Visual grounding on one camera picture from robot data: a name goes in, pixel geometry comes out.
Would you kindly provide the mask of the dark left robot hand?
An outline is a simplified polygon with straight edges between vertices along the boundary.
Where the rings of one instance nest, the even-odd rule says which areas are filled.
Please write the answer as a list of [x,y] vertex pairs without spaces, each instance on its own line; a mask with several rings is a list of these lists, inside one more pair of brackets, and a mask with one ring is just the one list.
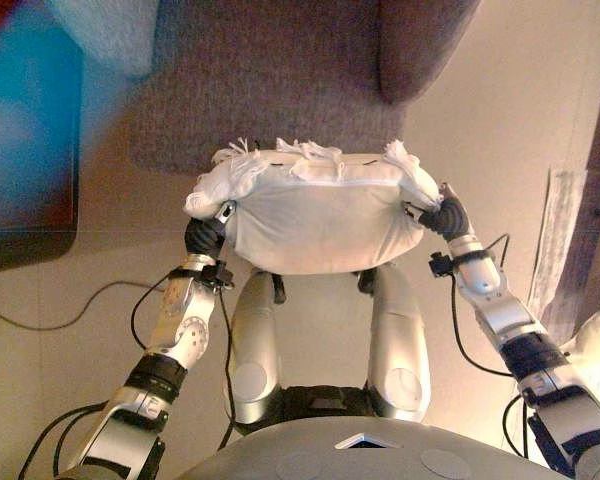
[[192,218],[184,233],[187,253],[206,255],[217,260],[226,238],[227,224],[235,210],[236,202],[227,201],[209,219]]

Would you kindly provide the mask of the dark right robot hand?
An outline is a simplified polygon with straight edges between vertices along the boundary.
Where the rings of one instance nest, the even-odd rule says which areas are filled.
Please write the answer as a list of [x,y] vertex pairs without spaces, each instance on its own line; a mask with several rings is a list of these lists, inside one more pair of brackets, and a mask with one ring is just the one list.
[[404,202],[405,211],[425,228],[441,235],[450,242],[475,233],[466,209],[452,187],[443,182],[439,186],[442,201],[437,210],[424,210],[410,202]]

